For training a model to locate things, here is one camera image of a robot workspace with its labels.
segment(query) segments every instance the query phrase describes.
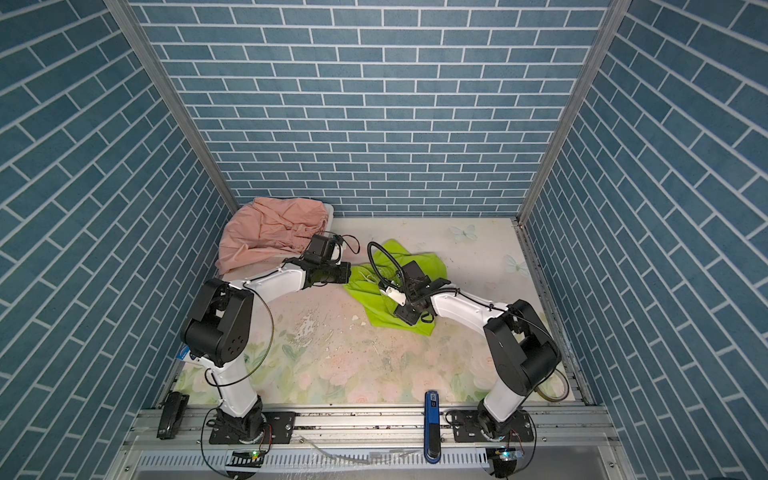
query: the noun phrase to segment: metal base panel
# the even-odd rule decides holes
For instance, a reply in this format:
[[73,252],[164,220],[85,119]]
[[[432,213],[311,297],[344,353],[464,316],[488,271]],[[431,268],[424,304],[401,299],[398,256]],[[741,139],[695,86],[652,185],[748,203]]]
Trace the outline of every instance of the metal base panel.
[[[457,443],[443,415],[451,409],[473,407],[468,404],[441,407],[443,460],[437,465],[426,464],[423,456],[424,412],[421,405],[265,408],[267,412],[290,410],[296,413],[296,418],[290,444],[272,445],[262,467],[257,471],[285,473],[296,472],[301,468],[306,472],[307,468],[314,468],[315,472],[338,472],[378,468],[467,468],[470,464],[486,466],[487,458],[483,456],[485,447],[498,446],[503,442],[479,439],[474,443]],[[605,407],[564,402],[526,406],[526,410],[536,425],[537,448],[599,448],[605,459],[606,478],[631,478],[621,468],[617,468],[620,464],[617,452],[621,450],[621,444]],[[155,435],[161,411],[142,410],[107,478],[129,480],[138,469],[207,470],[200,457],[199,443],[200,428],[206,412],[207,408],[190,406],[184,413],[176,438],[159,440]],[[523,442],[523,446],[532,447],[533,442]],[[358,462],[329,458],[317,448],[332,455],[355,458]],[[232,445],[209,445],[206,440],[204,449],[211,465],[223,469],[230,463],[233,452],[246,450],[248,446],[234,449]],[[614,467],[609,467],[609,463],[613,463]]]
[[[272,435],[272,443],[286,444],[290,443],[293,434],[293,420],[296,414],[293,412],[265,412],[264,418],[271,429],[267,429],[268,434]],[[208,442],[211,445],[243,445],[234,432],[228,432],[227,429],[219,427],[215,419],[208,420],[207,426],[211,427]]]
[[[485,439],[480,424],[478,423],[478,411],[474,410],[451,410],[448,415],[451,427],[453,428],[453,439],[457,443],[475,443],[478,440]],[[533,442],[533,427],[526,414],[521,411],[515,412],[510,417],[513,433],[508,434],[502,439],[502,442],[511,440],[518,442]]]

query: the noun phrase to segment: green towel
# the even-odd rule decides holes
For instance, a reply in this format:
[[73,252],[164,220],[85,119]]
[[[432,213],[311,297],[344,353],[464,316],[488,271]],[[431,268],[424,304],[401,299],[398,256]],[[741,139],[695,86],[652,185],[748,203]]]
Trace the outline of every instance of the green towel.
[[[400,265],[405,265],[415,260],[430,280],[434,281],[438,278],[447,278],[448,276],[445,264],[434,253],[411,255],[397,240],[389,240],[384,243],[383,247],[392,254]],[[400,284],[395,266],[392,265],[392,262],[389,261],[384,253],[375,250],[373,261],[385,278],[394,281],[397,285]],[[394,316],[397,303],[388,296],[382,295],[379,291],[379,278],[373,272],[370,263],[353,266],[349,282],[344,288],[349,292],[349,295],[352,295],[355,300],[365,307],[371,325],[408,330],[426,336],[432,335],[432,331],[435,329],[435,322],[432,316],[427,317],[432,320],[430,323],[424,323],[419,320],[414,326],[409,326]]]

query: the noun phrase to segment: floral tablecloth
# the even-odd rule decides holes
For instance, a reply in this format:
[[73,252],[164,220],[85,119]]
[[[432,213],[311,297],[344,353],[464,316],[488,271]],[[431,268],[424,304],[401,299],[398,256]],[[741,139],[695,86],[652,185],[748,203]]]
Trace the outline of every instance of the floral tablecloth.
[[[543,317],[509,220],[334,223],[335,231],[352,233],[363,244],[361,254],[348,254],[345,260],[366,262],[366,243],[382,242],[396,232],[397,240],[411,251],[436,252],[448,267],[449,279],[464,290],[509,303],[522,298]],[[270,266],[244,267],[225,279],[254,275]],[[291,293],[271,302],[270,308],[274,343],[249,378],[265,403],[413,403],[422,402],[429,389],[437,390],[442,402],[477,402],[498,378],[483,336],[440,317],[430,337],[371,326],[362,306],[340,285]],[[264,354],[269,334],[266,310],[256,305],[245,352],[248,369]],[[218,400],[203,369],[192,365],[184,366],[174,389],[189,394],[192,404]]]

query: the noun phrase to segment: blue device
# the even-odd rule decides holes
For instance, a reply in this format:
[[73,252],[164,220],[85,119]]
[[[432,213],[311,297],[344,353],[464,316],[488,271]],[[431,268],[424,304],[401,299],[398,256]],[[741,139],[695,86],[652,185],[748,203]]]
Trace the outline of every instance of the blue device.
[[424,458],[429,463],[440,461],[440,404],[437,392],[424,394]]

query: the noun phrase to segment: blue brick wallpaper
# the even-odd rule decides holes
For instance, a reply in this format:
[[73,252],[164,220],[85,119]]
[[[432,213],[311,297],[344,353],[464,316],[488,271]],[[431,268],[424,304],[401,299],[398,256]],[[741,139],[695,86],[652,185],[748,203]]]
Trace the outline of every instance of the blue brick wallpaper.
[[510,217],[608,0],[131,4],[239,202]]
[[768,4],[634,0],[528,224],[641,478],[768,478]]
[[92,478],[228,211],[101,0],[0,11],[0,478]]

